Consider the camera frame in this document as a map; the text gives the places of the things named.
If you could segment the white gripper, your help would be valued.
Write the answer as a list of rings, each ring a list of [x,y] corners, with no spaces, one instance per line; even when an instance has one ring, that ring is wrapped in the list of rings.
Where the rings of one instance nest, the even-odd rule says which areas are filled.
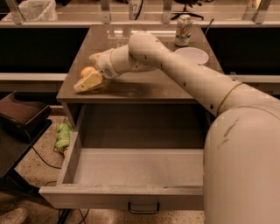
[[[120,74],[114,69],[111,59],[114,48],[105,52],[98,52],[89,56],[92,63],[95,63],[95,69],[100,72],[90,73],[88,76],[82,78],[73,86],[76,92],[86,92],[90,88],[94,88],[102,83],[102,76],[105,79],[114,79]]]

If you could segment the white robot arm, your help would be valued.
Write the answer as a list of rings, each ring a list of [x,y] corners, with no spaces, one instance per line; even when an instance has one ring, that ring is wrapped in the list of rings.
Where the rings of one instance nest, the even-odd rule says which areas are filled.
[[[280,223],[280,101],[167,49],[140,31],[91,55],[74,88],[157,67],[216,119],[204,149],[205,224]]]

